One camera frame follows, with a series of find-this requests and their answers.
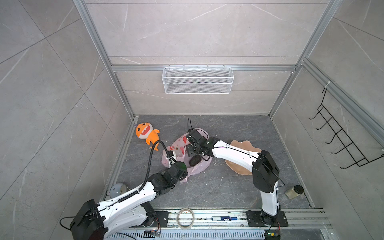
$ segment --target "white wire basket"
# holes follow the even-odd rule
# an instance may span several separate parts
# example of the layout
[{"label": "white wire basket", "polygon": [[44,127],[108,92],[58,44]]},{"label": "white wire basket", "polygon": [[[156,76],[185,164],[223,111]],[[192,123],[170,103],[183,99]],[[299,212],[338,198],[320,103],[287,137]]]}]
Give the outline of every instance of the white wire basket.
[{"label": "white wire basket", "polygon": [[166,94],[230,93],[230,67],[165,67],[162,80]]}]

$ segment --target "black hook rack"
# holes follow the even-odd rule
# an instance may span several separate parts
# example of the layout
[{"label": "black hook rack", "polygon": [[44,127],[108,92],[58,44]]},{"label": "black hook rack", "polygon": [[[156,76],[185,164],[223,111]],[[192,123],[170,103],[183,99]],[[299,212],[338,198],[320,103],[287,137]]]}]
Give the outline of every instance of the black hook rack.
[{"label": "black hook rack", "polygon": [[[338,152],[335,152],[335,153],[331,152],[331,154],[338,154],[339,152],[341,152],[342,150],[345,149],[345,150],[349,153],[349,155],[351,156],[351,158],[353,159],[353,161],[354,161],[353,164],[351,164],[351,165],[349,165],[349,166],[347,166],[347,167],[340,167],[340,168],[341,168],[341,169],[347,169],[347,168],[349,168],[349,167],[351,167],[351,166],[353,166],[353,165],[355,165],[355,164],[356,164],[357,166],[361,167],[361,166],[364,166],[364,165],[366,165],[366,164],[368,164],[368,163],[371,163],[371,162],[373,162],[373,161],[375,161],[375,160],[377,160],[377,159],[380,159],[380,158],[384,157],[384,154],[382,154],[380,157],[375,158],[375,159],[369,161],[369,160],[364,156],[364,154],[360,151],[360,149],[359,149],[359,148],[356,146],[356,144],[352,141],[352,139],[350,138],[350,136],[349,136],[349,135],[344,131],[344,129],[340,126],[340,124],[338,123],[338,121],[332,116],[332,114],[328,111],[328,109],[323,105],[323,101],[324,101],[324,97],[325,97],[326,92],[327,92],[327,89],[324,88],[323,91],[321,92],[321,93],[324,93],[324,95],[323,95],[323,99],[322,99],[322,101],[321,101],[320,106],[317,108],[317,113],[316,113],[316,115],[315,115],[313,118],[309,118],[309,119],[312,120],[312,119],[314,119],[318,114],[320,114],[320,115],[323,117],[323,119],[325,120],[325,123],[324,123],[324,125],[322,125],[321,128],[316,128],[316,130],[320,130],[320,129],[322,129],[325,125],[328,125],[328,126],[332,129],[332,131],[333,131],[333,133],[334,133],[333,138],[331,139],[331,141],[330,141],[330,142],[325,142],[325,143],[326,143],[326,144],[330,144],[330,143],[335,139],[335,137],[337,137],[337,138],[339,139],[339,141],[341,142],[341,144],[343,145],[343,148],[342,148],[342,149],[340,149]],[[324,117],[324,115],[321,113],[322,110],[325,110],[325,111],[331,116],[328,120],[327,120],[327,119]],[[340,127],[340,130],[337,131],[337,132],[336,132],[335,129],[329,124],[329,121],[331,121],[332,119],[333,119],[333,120],[336,122],[336,124]],[[348,139],[351,141],[351,143],[349,143],[349,144],[346,145],[346,144],[341,140],[341,138],[338,136],[338,134],[339,134],[340,132],[343,132],[343,133],[348,137]],[[349,146],[351,146],[351,145],[354,146],[354,147],[356,147],[356,149],[360,152],[360,154],[363,156],[362,159],[356,161],[356,159],[353,157],[353,155],[351,154],[351,152],[350,152],[350,151],[348,150],[348,148],[347,148],[347,147],[349,147]]]}]

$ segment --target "wall tile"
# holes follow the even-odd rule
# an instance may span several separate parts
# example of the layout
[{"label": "wall tile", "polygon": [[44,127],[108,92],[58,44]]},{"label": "wall tile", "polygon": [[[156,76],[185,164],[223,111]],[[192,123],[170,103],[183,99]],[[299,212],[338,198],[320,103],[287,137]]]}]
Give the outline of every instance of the wall tile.
[{"label": "wall tile", "polygon": [[0,196],[82,94],[46,40],[0,64]]},{"label": "wall tile", "polygon": [[50,237],[106,127],[83,95],[0,200],[4,239]]},{"label": "wall tile", "polygon": [[[213,4],[213,3],[265,3],[264,0],[86,0],[86,3],[173,3],[173,4]],[[327,3],[328,0],[273,0],[268,3]]]},{"label": "wall tile", "polygon": [[[321,116],[313,120],[308,119],[316,114],[316,108],[323,98],[322,90],[323,86],[307,71],[303,71],[292,85],[286,100],[308,131],[373,239],[380,239],[382,237],[381,223],[384,222],[384,210],[381,208],[381,199],[384,198],[381,178],[384,171],[384,158],[362,167],[353,166],[345,170],[340,169],[340,167],[354,163],[352,158],[346,150],[332,155],[331,152],[342,149],[341,142],[336,138],[331,144],[326,144],[325,141],[329,142],[333,137],[330,127],[315,130],[315,127],[319,128],[325,123],[324,119]],[[368,159],[375,159],[382,154],[380,144],[329,93],[324,98],[324,105]],[[340,129],[333,120],[330,123],[335,126],[337,131]],[[345,140],[346,144],[350,142],[349,139],[345,138]],[[357,160],[362,159],[362,155],[355,147],[351,146],[348,150]]]},{"label": "wall tile", "polygon": [[88,4],[110,56],[174,57],[298,56],[325,6]]},{"label": "wall tile", "polygon": [[82,20],[47,38],[65,66],[85,92],[101,73],[104,64]]},{"label": "wall tile", "polygon": [[106,69],[101,72],[85,94],[108,124],[119,104],[120,96]]},{"label": "wall tile", "polygon": [[20,0],[45,36],[80,18],[72,0]]},{"label": "wall tile", "polygon": [[382,0],[345,0],[335,18],[384,39]]},{"label": "wall tile", "polygon": [[126,91],[135,114],[268,114],[280,91],[233,91],[230,94],[165,94]]},{"label": "wall tile", "polygon": [[384,41],[332,19],[310,59],[384,124]]},{"label": "wall tile", "polygon": [[111,129],[113,135],[117,138],[119,143],[122,142],[125,131],[127,130],[130,118],[124,104],[120,101],[116,111],[114,112],[108,127]]},{"label": "wall tile", "polygon": [[257,57],[109,57],[112,64],[293,64],[299,56]]},{"label": "wall tile", "polygon": [[339,239],[372,239],[287,101],[273,120],[315,206],[324,208]]},{"label": "wall tile", "polygon": [[[96,203],[99,202],[119,147],[119,142],[111,130],[107,128],[90,161],[85,167],[60,218],[75,216],[81,206],[90,199],[94,199]],[[72,219],[64,220],[63,225],[69,226],[71,221]],[[57,223],[50,239],[72,240],[73,238],[70,231],[64,229]]]},{"label": "wall tile", "polygon": [[19,1],[3,0],[0,9],[0,63],[44,38]]},{"label": "wall tile", "polygon": [[[281,90],[289,74],[289,71],[235,71],[232,91]],[[117,75],[127,91],[164,90],[161,71],[121,71]]]}]

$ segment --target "pink plastic bag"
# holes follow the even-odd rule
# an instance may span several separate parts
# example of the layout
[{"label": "pink plastic bag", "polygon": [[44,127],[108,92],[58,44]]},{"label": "pink plastic bag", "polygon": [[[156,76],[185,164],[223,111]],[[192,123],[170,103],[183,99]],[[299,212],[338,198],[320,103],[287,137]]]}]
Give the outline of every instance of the pink plastic bag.
[{"label": "pink plastic bag", "polygon": [[[206,139],[209,138],[208,133],[205,132],[204,130],[202,130],[201,128],[195,128],[195,129]],[[202,159],[201,162],[196,164],[194,167],[191,167],[189,165],[189,160],[191,160],[192,157],[189,157],[188,153],[185,152],[185,146],[189,144],[189,141],[186,138],[187,134],[188,133],[179,137],[176,141],[174,141],[174,143],[172,143],[171,146],[168,146],[167,149],[175,152],[176,161],[180,161],[180,162],[185,163],[185,165],[187,166],[188,177],[189,177],[189,176],[192,176],[192,175],[195,175],[195,174],[198,174],[198,173],[201,173],[202,171],[204,171],[209,166],[209,164],[211,163],[212,158],[208,157],[209,158],[208,161],[204,161]],[[166,167],[170,167],[169,160],[166,157],[165,150],[163,150],[163,156],[161,157],[161,163]],[[188,177],[186,177],[181,182],[186,182]]]}]

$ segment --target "black lid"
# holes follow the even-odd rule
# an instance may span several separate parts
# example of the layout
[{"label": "black lid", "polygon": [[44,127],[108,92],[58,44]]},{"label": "black lid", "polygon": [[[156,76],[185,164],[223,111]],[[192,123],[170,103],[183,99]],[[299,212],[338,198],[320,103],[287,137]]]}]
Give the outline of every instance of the black lid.
[{"label": "black lid", "polygon": [[297,194],[302,194],[304,193],[304,188],[300,185],[296,185],[293,187],[293,190],[297,193]]}]

